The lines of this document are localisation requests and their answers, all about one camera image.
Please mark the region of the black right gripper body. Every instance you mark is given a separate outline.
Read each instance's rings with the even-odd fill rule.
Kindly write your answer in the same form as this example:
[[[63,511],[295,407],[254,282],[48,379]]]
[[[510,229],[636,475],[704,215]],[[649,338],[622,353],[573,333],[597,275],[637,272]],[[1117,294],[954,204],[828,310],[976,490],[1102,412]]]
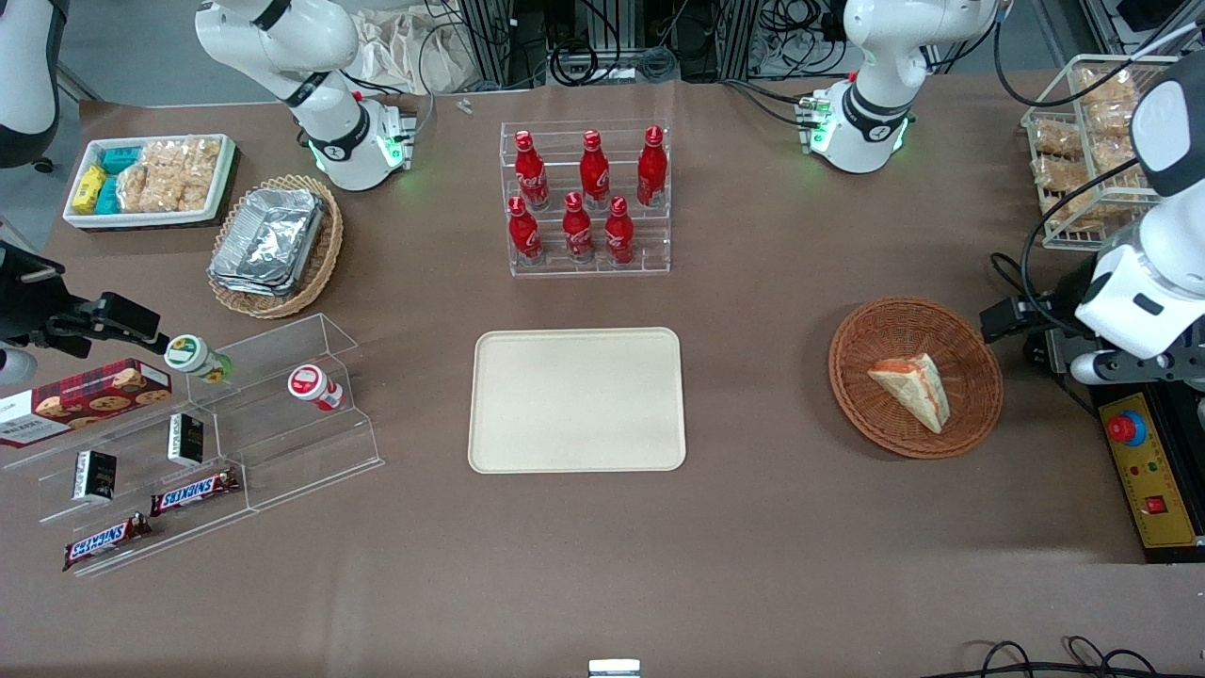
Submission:
[[[18,246],[2,244],[1,340],[12,347],[90,350],[92,340],[74,331],[88,328],[80,309],[88,301],[69,291],[64,266],[35,257]]]

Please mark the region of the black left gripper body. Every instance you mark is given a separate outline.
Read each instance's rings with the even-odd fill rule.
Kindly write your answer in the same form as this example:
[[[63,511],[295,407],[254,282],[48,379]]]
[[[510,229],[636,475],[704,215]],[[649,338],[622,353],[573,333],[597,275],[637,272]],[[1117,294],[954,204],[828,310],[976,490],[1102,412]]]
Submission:
[[[1092,283],[1094,266],[1094,263],[1078,263],[1062,276],[1053,291],[1038,297],[1056,323],[1040,328],[1034,335],[1034,364],[1056,378],[1098,381],[1101,377],[1097,369],[1101,340],[1075,314]]]

